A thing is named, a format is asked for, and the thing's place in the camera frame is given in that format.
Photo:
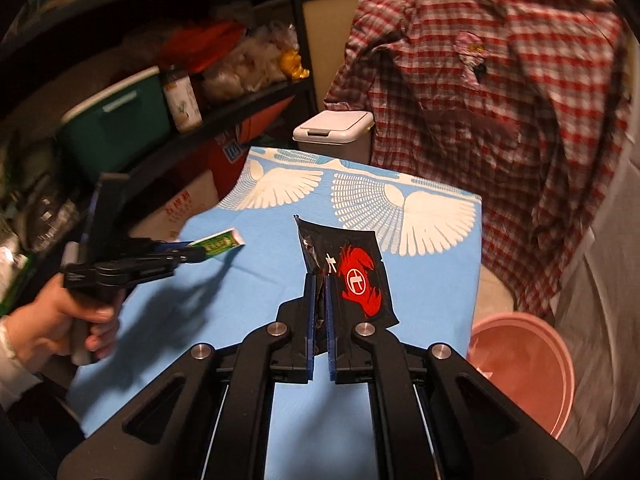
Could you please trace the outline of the person's left hand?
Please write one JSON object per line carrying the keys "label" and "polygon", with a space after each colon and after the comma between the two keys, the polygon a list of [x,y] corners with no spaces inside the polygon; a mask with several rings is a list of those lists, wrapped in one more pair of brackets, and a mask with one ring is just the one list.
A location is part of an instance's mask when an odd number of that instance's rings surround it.
{"label": "person's left hand", "polygon": [[31,373],[44,367],[51,356],[68,356],[76,344],[72,326],[77,321],[89,325],[84,347],[97,359],[109,356],[116,347],[119,313],[125,293],[120,290],[105,302],[63,286],[63,275],[56,274],[38,292],[34,301],[9,314],[2,335],[10,356]]}

